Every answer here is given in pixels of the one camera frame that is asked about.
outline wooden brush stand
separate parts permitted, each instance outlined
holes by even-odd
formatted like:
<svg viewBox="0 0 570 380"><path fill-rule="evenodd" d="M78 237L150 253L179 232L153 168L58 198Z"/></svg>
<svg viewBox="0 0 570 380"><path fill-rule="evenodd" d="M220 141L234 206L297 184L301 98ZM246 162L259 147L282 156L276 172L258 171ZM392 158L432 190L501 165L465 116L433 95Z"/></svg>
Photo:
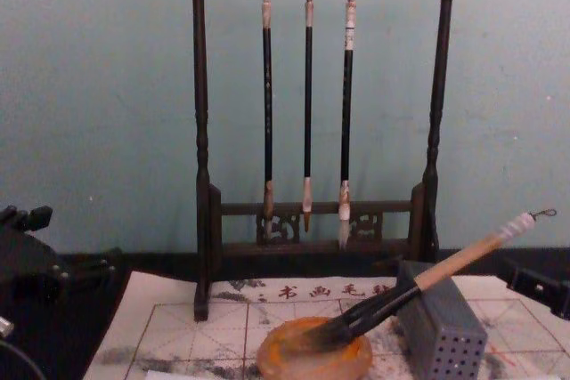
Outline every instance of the wooden brush stand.
<svg viewBox="0 0 570 380"><path fill-rule="evenodd" d="M194 98L198 133L198 173L196 203L199 281L194 298L196 320L208 318L209 288L223 260L249 255L333 254L340 251L336 240L301 242L299 237L301 202L275 204L273 233L265 237L263 204L223 204L219 189L210 183L208 173L208 73L204 0L192 0L194 37ZM397 201L351 202L350 239L343 251L380 256L400 255L404 259L433 262L438 250L436 231L437 153L444 108L445 74L452 16L452 0L441 0L436 42L436 64L431 92L427 165L421 182L410 199ZM313 214L335 214L338 202L315 202ZM383 239L384 214L410 213L408 236ZM224 244L222 217L256 217L256 243Z"/></svg>

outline calligraphy brush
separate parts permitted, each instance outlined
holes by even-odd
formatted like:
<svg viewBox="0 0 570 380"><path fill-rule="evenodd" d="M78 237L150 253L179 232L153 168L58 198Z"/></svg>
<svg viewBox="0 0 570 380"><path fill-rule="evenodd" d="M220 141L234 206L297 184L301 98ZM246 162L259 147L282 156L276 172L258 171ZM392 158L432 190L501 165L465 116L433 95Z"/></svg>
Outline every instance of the calligraphy brush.
<svg viewBox="0 0 570 380"><path fill-rule="evenodd" d="M264 0L262 5L264 36L264 94L265 94L265 187L264 219L265 237L271 236L273 221L273 107L272 107L272 70L271 70L271 0Z"/></svg>
<svg viewBox="0 0 570 380"><path fill-rule="evenodd" d="M313 207L311 188L311 101L313 80L313 0L305 3L305 180L303 181L303 221L305 232L309 231Z"/></svg>
<svg viewBox="0 0 570 380"><path fill-rule="evenodd" d="M348 161L350 147L350 101L353 83L354 21L356 2L346 1L345 68L342 91L342 143L340 149L340 192L338 194L338 245L346 247L350 233L350 193L348 189Z"/></svg>
<svg viewBox="0 0 570 380"><path fill-rule="evenodd" d="M330 352L347 346L355 338L362 336L394 315L422 291L491 253L515 236L532 229L536 218L540 215L554 216L556 210L549 209L537 214L521 214L500 230L422 272L411 283L397 285L383 294L370 297L342 315L285 340L282 343L282 349L287 352L309 353Z"/></svg>

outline perforated metal box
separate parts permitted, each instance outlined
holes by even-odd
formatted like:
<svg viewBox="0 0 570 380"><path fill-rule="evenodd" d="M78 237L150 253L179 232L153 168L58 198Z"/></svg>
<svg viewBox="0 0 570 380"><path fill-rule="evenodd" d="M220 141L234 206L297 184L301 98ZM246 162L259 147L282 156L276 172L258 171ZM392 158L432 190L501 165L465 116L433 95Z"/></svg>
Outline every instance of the perforated metal box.
<svg viewBox="0 0 570 380"><path fill-rule="evenodd" d="M402 262L398 283L430 263ZM419 380L477 379L487 334L451 279L431 287L398 313Z"/></svg>

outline cable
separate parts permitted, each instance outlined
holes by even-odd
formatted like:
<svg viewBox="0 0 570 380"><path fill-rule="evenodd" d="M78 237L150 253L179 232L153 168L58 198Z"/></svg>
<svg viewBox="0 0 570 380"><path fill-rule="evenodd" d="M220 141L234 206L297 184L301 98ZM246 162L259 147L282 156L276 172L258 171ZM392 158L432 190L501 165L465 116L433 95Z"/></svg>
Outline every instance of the cable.
<svg viewBox="0 0 570 380"><path fill-rule="evenodd" d="M28 367L34 372L34 374L37 376L39 380L47 380L47 378L44 376L44 373L42 373L42 370L39 369L36 363L26 353L18 349L13 344L9 344L4 340L0 340L0 347L4 347L8 352L11 352L12 354L16 355L18 358L23 360L28 365Z"/></svg>

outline light blue wall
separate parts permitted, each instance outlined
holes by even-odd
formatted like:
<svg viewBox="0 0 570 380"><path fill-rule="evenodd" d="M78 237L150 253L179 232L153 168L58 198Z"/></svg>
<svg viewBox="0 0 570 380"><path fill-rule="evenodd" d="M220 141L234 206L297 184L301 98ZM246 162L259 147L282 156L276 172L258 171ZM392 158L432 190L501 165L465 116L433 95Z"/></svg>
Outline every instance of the light blue wall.
<svg viewBox="0 0 570 380"><path fill-rule="evenodd" d="M304 1L273 0L276 199L303 174ZM345 0L315 1L313 185L338 193ZM207 0L210 173L263 190L261 0ZM425 165L439 0L357 0L352 198L408 198ZM455 0L437 220L464 246L524 210L568 246L570 0ZM56 250L195 245L191 0L0 0L0 206L49 204ZM228 240L251 222L225 222ZM325 237L334 216L314 221ZM387 235L405 236L403 218Z"/></svg>

